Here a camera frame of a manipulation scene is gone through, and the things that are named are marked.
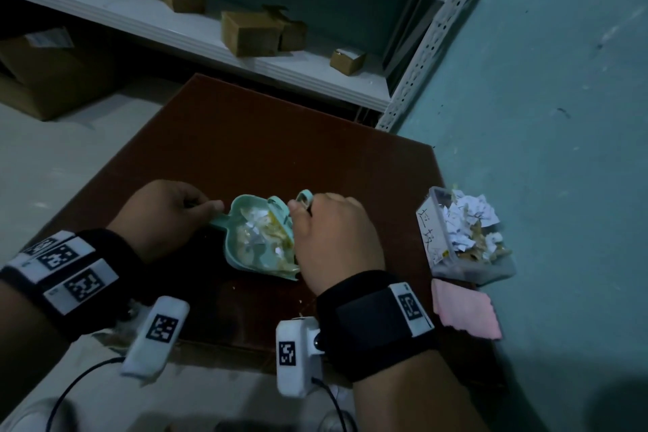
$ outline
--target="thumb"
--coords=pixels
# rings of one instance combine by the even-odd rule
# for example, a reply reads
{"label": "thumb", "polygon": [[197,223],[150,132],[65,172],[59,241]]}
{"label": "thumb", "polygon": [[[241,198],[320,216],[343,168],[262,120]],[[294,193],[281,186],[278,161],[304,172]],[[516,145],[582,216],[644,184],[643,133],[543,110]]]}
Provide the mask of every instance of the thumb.
{"label": "thumb", "polygon": [[187,209],[187,215],[196,228],[214,220],[214,217],[223,211],[225,205],[221,200],[210,200],[196,207]]}
{"label": "thumb", "polygon": [[290,217],[292,218],[292,231],[295,234],[295,241],[307,236],[311,231],[311,215],[306,211],[304,206],[296,200],[288,202]]}

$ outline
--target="person's left hand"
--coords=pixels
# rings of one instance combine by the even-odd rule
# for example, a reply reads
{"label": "person's left hand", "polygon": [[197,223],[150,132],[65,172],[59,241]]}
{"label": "person's left hand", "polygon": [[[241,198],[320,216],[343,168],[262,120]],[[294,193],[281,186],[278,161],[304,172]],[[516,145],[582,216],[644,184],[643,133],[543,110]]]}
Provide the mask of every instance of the person's left hand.
{"label": "person's left hand", "polygon": [[190,184],[159,179],[136,191],[108,229],[150,263],[186,244],[223,208],[221,200],[209,200]]}

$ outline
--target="green dustpan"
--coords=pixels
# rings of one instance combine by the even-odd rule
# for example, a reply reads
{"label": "green dustpan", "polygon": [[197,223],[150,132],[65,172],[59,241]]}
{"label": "green dustpan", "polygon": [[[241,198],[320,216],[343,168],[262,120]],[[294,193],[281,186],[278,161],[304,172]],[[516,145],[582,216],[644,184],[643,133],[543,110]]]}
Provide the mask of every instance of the green dustpan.
{"label": "green dustpan", "polygon": [[[299,195],[297,196],[297,201],[303,203],[307,207],[310,206],[312,199],[313,194],[308,190],[300,191]],[[279,270],[272,270],[273,267],[276,267],[276,257],[266,245],[255,245],[254,256],[255,260],[258,260],[260,264],[268,266],[268,269],[262,269],[245,264],[242,260],[239,259],[239,256],[237,256],[239,247],[237,240],[237,227],[247,222],[247,219],[243,217],[243,214],[241,214],[241,209],[251,207],[270,210],[282,225],[282,227],[290,237],[290,240],[294,241],[290,211],[288,209],[288,206],[280,198],[270,197],[269,199],[264,199],[255,195],[239,195],[232,202],[232,206],[229,210],[229,215],[219,214],[211,222],[211,225],[213,225],[214,227],[227,232],[227,234],[225,235],[225,245],[223,247],[223,250],[225,252],[225,259],[233,268],[236,268],[238,270],[265,273],[269,275],[279,276],[281,278],[287,278],[288,280],[297,280],[294,274],[288,274],[284,272],[282,273]]]}

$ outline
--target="hand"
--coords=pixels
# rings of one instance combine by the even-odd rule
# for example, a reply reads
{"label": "hand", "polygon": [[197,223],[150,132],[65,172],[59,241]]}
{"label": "hand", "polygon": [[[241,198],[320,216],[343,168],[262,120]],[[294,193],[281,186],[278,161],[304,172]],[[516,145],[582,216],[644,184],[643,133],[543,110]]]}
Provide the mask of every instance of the hand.
{"label": "hand", "polygon": [[209,200],[190,184],[159,179],[137,190],[108,229],[150,263],[186,244],[223,207],[221,200]]}
{"label": "hand", "polygon": [[315,295],[356,273],[385,270],[376,228],[356,199],[319,193],[310,208],[312,217],[295,200],[288,207],[297,262]]}

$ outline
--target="white tracking device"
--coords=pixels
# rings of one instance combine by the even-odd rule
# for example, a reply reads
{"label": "white tracking device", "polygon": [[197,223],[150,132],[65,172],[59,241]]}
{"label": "white tracking device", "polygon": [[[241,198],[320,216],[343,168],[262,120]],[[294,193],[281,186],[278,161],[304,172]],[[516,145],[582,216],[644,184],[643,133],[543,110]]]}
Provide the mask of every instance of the white tracking device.
{"label": "white tracking device", "polygon": [[289,398],[303,398],[322,379],[321,350],[317,349],[320,325],[312,316],[280,321],[277,326],[277,388]]}
{"label": "white tracking device", "polygon": [[188,314],[189,304],[184,300],[158,297],[128,349],[120,374],[154,381],[164,370]]}

